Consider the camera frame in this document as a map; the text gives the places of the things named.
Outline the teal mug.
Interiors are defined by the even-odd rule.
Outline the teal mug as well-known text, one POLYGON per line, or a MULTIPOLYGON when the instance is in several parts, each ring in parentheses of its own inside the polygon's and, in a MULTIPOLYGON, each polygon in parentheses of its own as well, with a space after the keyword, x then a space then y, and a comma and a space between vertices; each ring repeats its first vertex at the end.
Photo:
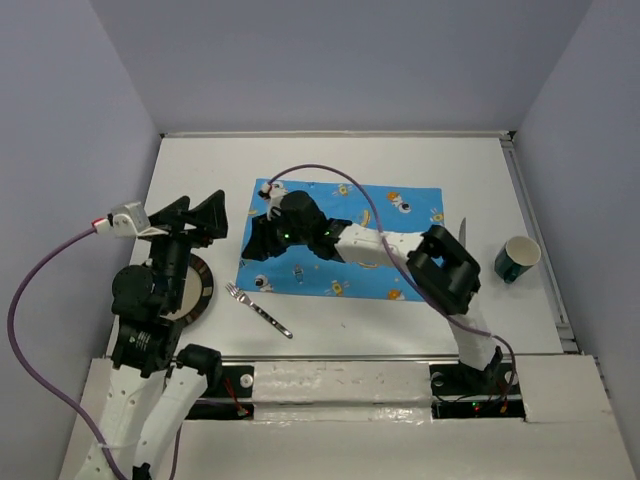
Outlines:
POLYGON ((539 244, 526 236, 506 241, 494 260, 494 272, 506 284, 512 284, 541 259, 539 244))

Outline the blue space-print cloth placemat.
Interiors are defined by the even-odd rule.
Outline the blue space-print cloth placemat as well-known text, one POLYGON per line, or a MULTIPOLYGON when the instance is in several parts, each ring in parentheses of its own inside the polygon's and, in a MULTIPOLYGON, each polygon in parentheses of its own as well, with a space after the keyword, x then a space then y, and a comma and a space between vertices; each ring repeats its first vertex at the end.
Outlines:
POLYGON ((274 194, 307 193, 324 215, 352 223, 340 236, 336 260, 322 260, 304 245, 291 246, 263 262, 239 260, 236 284, 263 293, 419 301, 391 262, 380 241, 376 219, 383 223, 396 261, 406 265, 421 234, 444 224, 442 190, 366 185, 359 191, 345 181, 317 183, 276 180, 274 194))

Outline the black rimmed dinner plate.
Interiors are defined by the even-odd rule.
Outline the black rimmed dinner plate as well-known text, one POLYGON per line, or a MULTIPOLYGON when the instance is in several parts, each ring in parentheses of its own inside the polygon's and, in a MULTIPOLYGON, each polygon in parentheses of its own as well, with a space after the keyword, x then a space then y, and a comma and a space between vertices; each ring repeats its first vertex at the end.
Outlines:
POLYGON ((191 325, 205 313, 213 298, 215 281, 209 265, 200 256, 192 254, 189 259, 181 308, 168 314, 172 321, 191 325))

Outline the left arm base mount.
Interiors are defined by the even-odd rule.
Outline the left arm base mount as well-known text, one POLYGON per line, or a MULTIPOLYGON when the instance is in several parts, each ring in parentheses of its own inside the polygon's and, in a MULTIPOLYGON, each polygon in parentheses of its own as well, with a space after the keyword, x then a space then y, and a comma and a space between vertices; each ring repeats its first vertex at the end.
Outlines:
POLYGON ((249 364, 222 367, 217 384, 208 386, 190 408, 187 420, 238 421, 251 420, 255 405, 252 400, 255 369, 249 364))

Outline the steel fork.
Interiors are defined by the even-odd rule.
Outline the steel fork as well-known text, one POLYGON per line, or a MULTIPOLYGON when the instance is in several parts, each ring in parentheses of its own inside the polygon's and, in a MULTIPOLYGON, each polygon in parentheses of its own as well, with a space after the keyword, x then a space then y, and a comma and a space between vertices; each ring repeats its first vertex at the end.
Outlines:
POLYGON ((237 287, 233 282, 227 282, 225 284, 225 288, 227 292, 239 303, 247 306, 256 314, 258 314, 262 319, 264 319, 267 323, 269 323, 273 328, 275 328, 280 334, 285 336, 287 339, 293 338, 293 333, 281 324, 278 320, 276 320, 272 315, 270 315, 266 310, 256 304, 250 297, 246 294, 244 290, 241 290, 237 287))

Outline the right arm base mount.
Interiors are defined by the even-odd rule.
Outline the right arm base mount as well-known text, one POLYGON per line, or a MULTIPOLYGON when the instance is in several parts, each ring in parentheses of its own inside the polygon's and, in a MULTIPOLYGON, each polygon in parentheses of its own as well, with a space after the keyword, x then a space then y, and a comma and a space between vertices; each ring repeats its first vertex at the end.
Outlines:
POLYGON ((434 420, 503 419, 526 417, 517 378, 506 392, 512 376, 510 362, 502 363, 496 377, 481 386, 467 383, 457 363, 429 366, 431 413, 434 420))

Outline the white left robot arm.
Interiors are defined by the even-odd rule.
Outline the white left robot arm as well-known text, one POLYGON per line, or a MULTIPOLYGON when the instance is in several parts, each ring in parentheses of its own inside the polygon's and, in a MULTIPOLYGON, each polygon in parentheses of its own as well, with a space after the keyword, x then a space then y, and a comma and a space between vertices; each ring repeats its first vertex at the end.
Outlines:
POLYGON ((76 476, 153 479, 196 400, 221 383, 218 351, 178 343, 214 293, 211 269, 194 252, 226 237, 225 194, 217 190, 197 206, 182 196, 152 215, 139 202, 125 203, 94 226, 145 240, 150 250, 112 282, 118 329, 109 387, 99 435, 76 476))

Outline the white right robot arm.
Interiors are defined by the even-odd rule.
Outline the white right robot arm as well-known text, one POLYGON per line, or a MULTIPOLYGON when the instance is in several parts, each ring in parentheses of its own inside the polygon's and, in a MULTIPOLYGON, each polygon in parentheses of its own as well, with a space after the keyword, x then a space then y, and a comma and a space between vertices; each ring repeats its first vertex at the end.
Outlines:
POLYGON ((258 195, 266 212, 251 220, 243 259, 266 261, 305 246, 322 260, 394 267, 449 323, 458 348, 458 381, 473 392, 496 381, 503 354, 486 321, 472 309, 481 286, 480 265, 445 227, 381 232, 326 216, 305 191, 265 183, 258 195))

